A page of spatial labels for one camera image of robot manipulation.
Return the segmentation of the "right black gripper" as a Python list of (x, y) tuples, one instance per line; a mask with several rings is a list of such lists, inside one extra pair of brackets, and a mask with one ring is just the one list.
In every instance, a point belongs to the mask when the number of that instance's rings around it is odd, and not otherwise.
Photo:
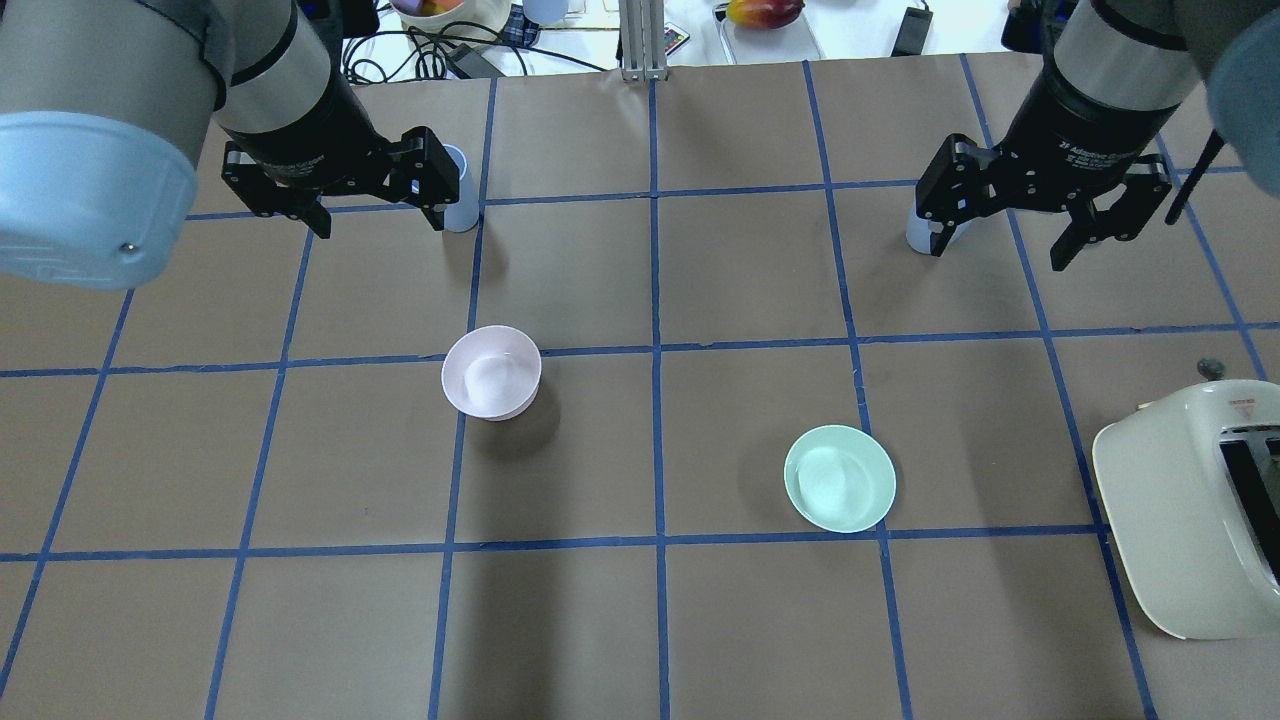
[(1114, 225), (1147, 225), (1172, 190), (1171, 173), (1149, 150), (1172, 105), (1135, 109), (1103, 102), (1062, 76), (1037, 76), (1005, 136), (991, 146), (947, 135), (914, 188), (914, 223), (941, 258), (966, 223), (1007, 209), (1065, 213), (1051, 247), (1064, 272)]

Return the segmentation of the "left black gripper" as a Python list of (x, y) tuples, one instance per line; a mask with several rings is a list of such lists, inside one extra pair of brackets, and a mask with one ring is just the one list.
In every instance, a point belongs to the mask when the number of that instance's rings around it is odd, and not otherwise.
[(329, 240), (323, 199), (370, 196), (417, 208), (433, 229), (453, 232), (460, 177), (444, 143), (425, 126), (383, 136), (343, 82), (280, 129), (228, 137), (221, 181), (256, 217), (285, 217)]

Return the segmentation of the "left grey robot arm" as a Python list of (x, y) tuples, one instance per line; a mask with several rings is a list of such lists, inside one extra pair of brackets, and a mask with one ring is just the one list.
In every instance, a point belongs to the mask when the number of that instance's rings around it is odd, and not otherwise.
[(168, 265), (210, 126), (256, 217), (332, 232), (325, 197), (417, 208), (442, 229), (461, 172), (413, 127), (380, 135), (340, 70), (371, 1), (5, 1), (1, 266), (131, 290)]

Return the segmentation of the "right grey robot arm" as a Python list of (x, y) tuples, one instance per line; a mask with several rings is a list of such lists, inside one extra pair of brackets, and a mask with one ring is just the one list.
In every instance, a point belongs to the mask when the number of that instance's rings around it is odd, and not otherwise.
[[(1087, 246), (1134, 240), (1165, 204), (1174, 223), (1221, 149), (1277, 195), (1275, 1), (1079, 1), (1042, 33), (1042, 68), (989, 149), (950, 135), (916, 182), (909, 246), (937, 258), (965, 227), (1010, 209), (1064, 213), (1056, 272)], [(1179, 190), (1148, 146), (1203, 85), (1210, 137)]]

